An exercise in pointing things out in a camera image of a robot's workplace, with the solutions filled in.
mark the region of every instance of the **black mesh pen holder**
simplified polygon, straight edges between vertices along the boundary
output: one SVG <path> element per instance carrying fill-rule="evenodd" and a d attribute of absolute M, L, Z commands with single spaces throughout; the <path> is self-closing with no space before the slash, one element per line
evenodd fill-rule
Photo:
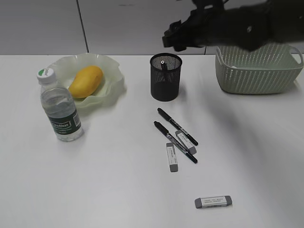
<path fill-rule="evenodd" d="M 158 101 L 172 101 L 179 94 L 182 59 L 170 53 L 153 56 L 151 64 L 151 95 Z"/>

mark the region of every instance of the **mango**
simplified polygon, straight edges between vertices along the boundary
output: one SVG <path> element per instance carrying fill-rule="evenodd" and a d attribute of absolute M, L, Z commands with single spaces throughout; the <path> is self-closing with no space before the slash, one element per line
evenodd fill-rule
<path fill-rule="evenodd" d="M 81 69 L 69 87 L 69 91 L 74 98 L 86 98 L 90 96 L 101 83 L 103 72 L 97 66 L 88 66 Z"/>

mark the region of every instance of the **plastic water bottle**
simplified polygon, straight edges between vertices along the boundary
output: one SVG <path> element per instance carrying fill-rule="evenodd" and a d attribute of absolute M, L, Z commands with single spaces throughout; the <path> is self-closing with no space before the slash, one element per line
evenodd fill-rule
<path fill-rule="evenodd" d="M 73 141 L 83 135 L 74 100 L 60 85 L 53 69 L 42 69 L 37 74 L 41 85 L 40 99 L 55 134 L 62 141 Z"/>

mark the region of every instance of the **plastic basket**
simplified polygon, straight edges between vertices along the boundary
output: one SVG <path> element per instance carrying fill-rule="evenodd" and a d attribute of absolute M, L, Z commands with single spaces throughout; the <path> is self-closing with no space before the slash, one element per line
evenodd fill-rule
<path fill-rule="evenodd" d="M 298 63 L 290 54 L 300 55 Z M 289 45 L 268 44 L 254 52 L 218 47 L 216 74 L 222 90 L 232 94 L 277 94 L 285 91 L 303 69 L 301 52 Z"/>

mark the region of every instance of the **bottle cap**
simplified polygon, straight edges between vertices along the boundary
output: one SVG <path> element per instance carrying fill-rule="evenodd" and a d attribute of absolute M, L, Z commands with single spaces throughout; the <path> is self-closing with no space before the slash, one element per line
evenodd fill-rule
<path fill-rule="evenodd" d="M 37 73 L 40 84 L 49 84 L 56 81 L 56 74 L 52 68 L 44 68 Z"/>

